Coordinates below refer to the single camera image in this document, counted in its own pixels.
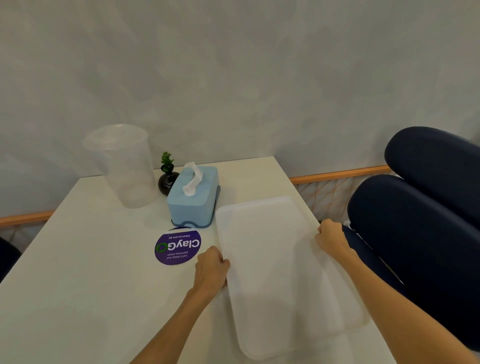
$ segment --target potted plant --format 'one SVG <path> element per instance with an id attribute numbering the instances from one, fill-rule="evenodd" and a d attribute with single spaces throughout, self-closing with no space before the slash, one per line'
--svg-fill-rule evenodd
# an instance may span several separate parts
<path id="1" fill-rule="evenodd" d="M 162 154 L 162 167 L 160 169 L 165 172 L 162 174 L 160 179 L 158 180 L 158 189 L 161 193 L 165 196 L 168 196 L 170 190 L 172 189 L 173 183 L 176 181 L 177 177 L 180 173 L 173 171 L 173 159 L 170 159 L 172 156 L 169 152 L 164 152 Z"/>

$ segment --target orange trim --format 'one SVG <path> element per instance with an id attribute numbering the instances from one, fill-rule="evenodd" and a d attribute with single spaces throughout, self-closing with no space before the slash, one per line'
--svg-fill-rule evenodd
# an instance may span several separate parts
<path id="1" fill-rule="evenodd" d="M 378 166 L 378 167 L 360 168 L 357 170 L 343 170 L 340 172 L 313 174 L 311 176 L 292 177 L 290 178 L 290 181 L 293 184 L 302 184 L 302 183 L 311 183 L 311 182 L 318 182 L 318 181 L 338 180 L 339 178 L 357 177 L 357 176 L 364 176 L 368 174 L 382 174 L 382 173 L 388 173 L 390 171 L 391 169 L 389 166 Z"/>
<path id="2" fill-rule="evenodd" d="M 35 214 L 7 216 L 5 218 L 0 218 L 0 226 L 14 226 L 29 224 L 32 222 L 47 221 L 54 212 L 55 210 L 37 212 Z"/>

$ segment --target white tray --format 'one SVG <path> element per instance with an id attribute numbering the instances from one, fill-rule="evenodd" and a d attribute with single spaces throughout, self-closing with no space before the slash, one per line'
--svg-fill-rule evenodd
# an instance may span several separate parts
<path id="1" fill-rule="evenodd" d="M 289 196 L 216 211 L 239 345 L 263 360 L 368 322 L 353 285 Z"/>

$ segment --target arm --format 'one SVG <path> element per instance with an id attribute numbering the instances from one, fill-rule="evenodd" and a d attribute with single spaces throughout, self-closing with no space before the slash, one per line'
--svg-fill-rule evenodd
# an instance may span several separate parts
<path id="1" fill-rule="evenodd" d="M 226 282 L 230 268 L 219 250 L 211 246 L 198 255 L 193 288 L 162 329 L 150 340 L 131 364 L 175 364 L 202 311 Z"/>
<path id="2" fill-rule="evenodd" d="M 479 364 L 455 336 L 360 260 L 341 224 L 324 220 L 318 231 L 318 245 L 348 273 L 398 364 Z"/>

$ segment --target navy chair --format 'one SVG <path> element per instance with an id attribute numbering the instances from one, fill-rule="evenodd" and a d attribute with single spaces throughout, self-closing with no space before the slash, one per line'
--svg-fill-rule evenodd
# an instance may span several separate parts
<path id="1" fill-rule="evenodd" d="M 0 283 L 21 255 L 17 248 L 5 239 L 0 238 Z"/>
<path id="2" fill-rule="evenodd" d="M 480 351 L 480 147 L 427 127 L 398 132 L 348 204 L 362 261 L 472 350 Z M 395 273 L 392 273 L 380 258 Z"/>

